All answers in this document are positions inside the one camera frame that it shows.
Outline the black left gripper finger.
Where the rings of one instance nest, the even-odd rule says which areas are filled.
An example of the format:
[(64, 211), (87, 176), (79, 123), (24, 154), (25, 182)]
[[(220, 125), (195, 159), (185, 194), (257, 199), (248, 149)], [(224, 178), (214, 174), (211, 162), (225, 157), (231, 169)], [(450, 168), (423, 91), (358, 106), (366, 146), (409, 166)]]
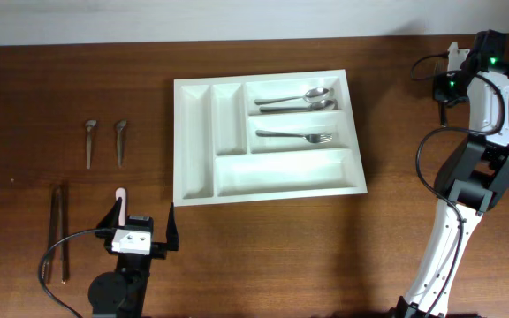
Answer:
[(174, 203), (170, 206), (165, 235), (167, 245), (166, 249), (168, 251), (177, 252), (179, 250), (179, 233), (176, 225)]
[(123, 203), (122, 198), (117, 198), (111, 210), (96, 225), (96, 229), (114, 229), (118, 227), (118, 217)]

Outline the large steel spoon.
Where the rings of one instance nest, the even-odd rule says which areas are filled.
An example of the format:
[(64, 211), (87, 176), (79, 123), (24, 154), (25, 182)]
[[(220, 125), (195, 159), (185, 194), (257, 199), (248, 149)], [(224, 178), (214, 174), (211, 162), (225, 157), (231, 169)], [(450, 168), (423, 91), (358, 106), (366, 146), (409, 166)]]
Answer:
[(304, 106), (286, 106), (286, 107), (270, 107), (261, 106), (259, 111), (261, 113), (278, 113), (278, 112), (305, 112), (305, 111), (318, 111), (318, 110), (330, 110), (338, 106), (336, 99), (326, 99), (320, 102), (312, 102)]
[(319, 102), (321, 100), (332, 97), (335, 94), (335, 90), (332, 87), (315, 87), (309, 89), (304, 95), (295, 95), (288, 97), (279, 97), (273, 99), (255, 99), (255, 105), (267, 105), (278, 102), (288, 102), (292, 100), (301, 99), (305, 102)]

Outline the steel fork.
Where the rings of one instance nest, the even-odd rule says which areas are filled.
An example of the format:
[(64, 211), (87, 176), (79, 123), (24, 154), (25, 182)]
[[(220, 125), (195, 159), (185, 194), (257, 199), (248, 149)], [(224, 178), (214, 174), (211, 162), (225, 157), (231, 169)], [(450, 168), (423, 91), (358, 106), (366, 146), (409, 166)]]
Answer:
[(312, 144), (328, 143), (333, 140), (333, 136), (327, 133), (293, 133), (293, 132), (271, 132), (264, 130), (256, 130), (255, 134), (258, 137), (277, 137), (277, 138), (299, 138)]
[(443, 75), (444, 71), (444, 62), (438, 61), (434, 70), (435, 78), (433, 79), (432, 85), (432, 97), (433, 100), (437, 102), (439, 121), (442, 127), (446, 127), (448, 125), (445, 107), (447, 101), (446, 84), (448, 83), (448, 79), (446, 75)]

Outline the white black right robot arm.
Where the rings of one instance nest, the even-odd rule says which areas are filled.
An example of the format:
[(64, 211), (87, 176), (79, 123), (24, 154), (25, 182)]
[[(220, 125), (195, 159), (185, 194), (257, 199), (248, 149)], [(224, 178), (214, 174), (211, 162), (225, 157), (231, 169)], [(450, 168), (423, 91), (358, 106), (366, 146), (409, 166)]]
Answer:
[(440, 128), (451, 132), (446, 111), (470, 107), (465, 139), (425, 185), (437, 197), (436, 218), (417, 276), (390, 317), (445, 317), (452, 282), (476, 226), (509, 187), (509, 62), (506, 34), (476, 34), (471, 49), (452, 43), (441, 54), (446, 71), (430, 75)]

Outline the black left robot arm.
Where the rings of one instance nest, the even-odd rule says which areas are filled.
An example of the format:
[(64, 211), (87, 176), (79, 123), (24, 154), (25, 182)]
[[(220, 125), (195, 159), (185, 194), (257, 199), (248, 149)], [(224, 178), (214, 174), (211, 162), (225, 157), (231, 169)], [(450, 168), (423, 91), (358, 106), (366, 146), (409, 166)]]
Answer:
[(149, 216), (128, 216), (121, 223), (124, 199), (116, 199), (110, 212), (97, 224), (96, 236), (105, 250), (118, 257), (114, 270), (93, 280), (87, 297), (94, 317), (140, 317), (144, 306), (153, 260), (164, 260), (179, 249), (175, 208), (170, 207), (166, 240), (154, 242), (154, 220)]

